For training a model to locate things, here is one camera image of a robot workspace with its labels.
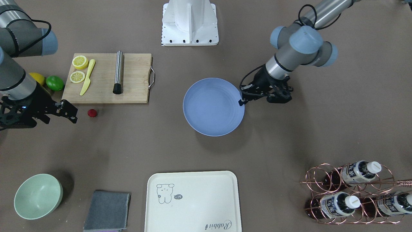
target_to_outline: brown table surface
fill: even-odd
[[[250,102],[241,125],[223,137],[197,133],[183,116],[193,83],[219,77],[238,85],[275,53],[271,31],[318,2],[214,0],[219,45],[162,47],[164,0],[17,1],[33,19],[49,21],[59,40],[54,55],[15,59],[27,72],[65,79],[74,53],[122,50],[152,53],[157,80],[148,104],[77,104],[77,124],[52,116],[49,125],[0,132],[0,231],[82,231],[96,189],[130,192],[127,231],[143,231],[152,174],[208,170],[236,174],[246,232],[409,231],[411,216],[399,225],[317,224],[303,211],[310,192],[299,183],[322,162],[361,159],[381,162],[396,179],[412,177],[412,12],[399,0],[358,2],[322,30],[339,59],[294,71],[290,103]],[[15,213],[13,198],[38,173],[71,188],[52,214],[29,221]]]

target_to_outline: lemon slice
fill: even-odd
[[[84,72],[76,71],[70,75],[70,81],[73,83],[80,83],[84,81],[85,77]]]
[[[89,61],[85,56],[76,56],[73,58],[72,64],[77,69],[85,69],[89,65]]]

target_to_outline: cartoon bear drawing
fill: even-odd
[[[172,201],[172,193],[174,184],[163,184],[156,185],[157,187],[157,197],[159,198],[159,203],[169,204]]]

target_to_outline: wooden cutting board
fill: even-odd
[[[62,99],[70,103],[147,103],[149,98],[149,74],[152,54],[124,54],[123,93],[113,93],[116,70],[116,53],[75,53],[73,58],[84,55],[95,59],[96,65],[90,75],[90,86],[80,96],[83,83],[72,83],[70,75],[78,71],[70,66]],[[87,68],[79,70],[87,73]]]

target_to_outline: blue plate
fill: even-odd
[[[227,135],[236,129],[245,114],[239,106],[239,90],[220,78],[199,80],[187,90],[183,113],[189,125],[207,136]]]

